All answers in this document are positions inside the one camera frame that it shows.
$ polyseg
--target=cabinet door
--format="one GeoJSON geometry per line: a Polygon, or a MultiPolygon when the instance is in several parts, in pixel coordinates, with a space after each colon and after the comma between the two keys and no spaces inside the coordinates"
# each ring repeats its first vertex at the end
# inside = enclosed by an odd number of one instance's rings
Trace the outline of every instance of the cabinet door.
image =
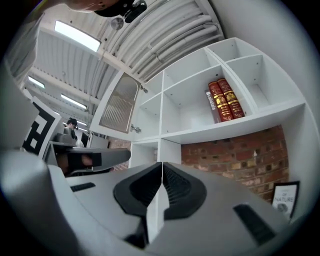
{"type": "Polygon", "coordinates": [[[132,141],[136,133],[132,125],[137,117],[143,93],[140,87],[138,81],[119,71],[104,93],[90,130],[132,141]]]}

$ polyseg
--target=book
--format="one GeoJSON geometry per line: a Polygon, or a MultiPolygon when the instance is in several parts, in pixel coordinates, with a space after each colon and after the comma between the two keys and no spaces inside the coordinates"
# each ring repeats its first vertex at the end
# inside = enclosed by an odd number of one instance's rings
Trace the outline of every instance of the book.
{"type": "Polygon", "coordinates": [[[227,100],[219,87],[217,82],[211,82],[209,83],[209,89],[213,96],[214,102],[216,104],[216,107],[218,109],[221,122],[230,121],[234,119],[229,104],[227,103],[227,100]]]}
{"type": "Polygon", "coordinates": [[[232,116],[234,119],[243,118],[245,117],[245,113],[234,93],[231,86],[228,84],[227,80],[222,78],[217,81],[218,85],[220,86],[226,101],[229,104],[232,116]]]}
{"type": "Polygon", "coordinates": [[[206,97],[209,101],[210,107],[211,107],[211,112],[212,112],[214,123],[215,124],[221,123],[221,118],[219,116],[216,102],[214,100],[214,97],[212,97],[212,94],[209,89],[205,91],[205,95],[206,95],[206,97]]]}

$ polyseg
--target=white wall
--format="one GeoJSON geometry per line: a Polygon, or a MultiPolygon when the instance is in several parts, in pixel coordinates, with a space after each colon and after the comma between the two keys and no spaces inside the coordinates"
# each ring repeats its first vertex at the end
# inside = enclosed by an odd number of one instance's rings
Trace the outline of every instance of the white wall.
{"type": "Polygon", "coordinates": [[[305,109],[283,124],[290,179],[300,180],[294,219],[310,211],[319,194],[320,57],[300,22],[279,1],[209,0],[227,38],[237,37],[274,59],[294,80],[305,109]]]}

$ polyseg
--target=cubby compartment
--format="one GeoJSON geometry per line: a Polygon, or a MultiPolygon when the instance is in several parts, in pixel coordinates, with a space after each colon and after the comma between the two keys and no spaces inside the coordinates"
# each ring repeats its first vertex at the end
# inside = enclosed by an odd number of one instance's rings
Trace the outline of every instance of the cubby compartment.
{"type": "Polygon", "coordinates": [[[253,113],[248,92],[221,65],[199,72],[163,92],[161,134],[201,129],[215,124],[205,91],[210,82],[225,78],[237,96],[246,116],[253,113]]]}
{"type": "Polygon", "coordinates": [[[157,74],[154,78],[145,84],[147,93],[143,93],[141,102],[144,103],[162,91],[163,72],[157,74]]]}
{"type": "Polygon", "coordinates": [[[208,50],[197,50],[165,69],[163,89],[216,65],[217,60],[208,50]]]}
{"type": "Polygon", "coordinates": [[[131,158],[129,168],[154,164],[158,160],[159,139],[144,140],[131,144],[131,158]]]}
{"type": "Polygon", "coordinates": [[[237,38],[223,40],[209,45],[207,48],[224,62],[261,53],[258,49],[237,38]]]}
{"type": "Polygon", "coordinates": [[[263,109],[299,97],[292,79],[269,57],[258,54],[227,61],[251,94],[258,109],[263,109]]]}
{"type": "Polygon", "coordinates": [[[138,111],[135,127],[141,132],[134,135],[134,140],[145,140],[150,137],[159,136],[160,127],[161,93],[144,102],[138,111]]]}

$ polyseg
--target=fluorescent light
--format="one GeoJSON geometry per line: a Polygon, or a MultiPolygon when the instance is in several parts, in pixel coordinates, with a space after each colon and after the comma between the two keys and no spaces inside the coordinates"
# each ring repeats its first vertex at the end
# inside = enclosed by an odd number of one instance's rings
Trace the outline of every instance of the fluorescent light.
{"type": "Polygon", "coordinates": [[[82,128],[80,128],[80,127],[78,127],[78,129],[79,129],[79,130],[82,130],[82,131],[85,131],[85,132],[88,132],[87,130],[82,129],[82,128]]]}
{"type": "Polygon", "coordinates": [[[45,89],[45,85],[43,83],[35,80],[31,76],[28,76],[28,79],[29,79],[30,82],[34,83],[35,85],[40,86],[41,88],[45,89]]]}
{"type": "Polygon", "coordinates": [[[73,100],[72,98],[69,98],[69,97],[67,97],[67,96],[65,96],[65,95],[63,95],[63,94],[61,94],[61,97],[62,97],[63,99],[65,99],[65,100],[67,100],[67,101],[69,101],[69,102],[71,102],[71,103],[73,103],[73,104],[75,104],[75,105],[77,105],[77,106],[85,109],[85,110],[87,109],[87,106],[85,106],[85,105],[83,105],[83,104],[81,104],[81,103],[73,100]]]}
{"type": "Polygon", "coordinates": [[[55,22],[54,30],[95,52],[98,51],[99,46],[101,45],[101,42],[94,39],[92,36],[58,20],[55,22]]]}
{"type": "Polygon", "coordinates": [[[77,123],[78,123],[78,124],[81,124],[81,125],[84,125],[84,126],[87,126],[87,124],[84,123],[84,122],[77,121],[77,123]]]}

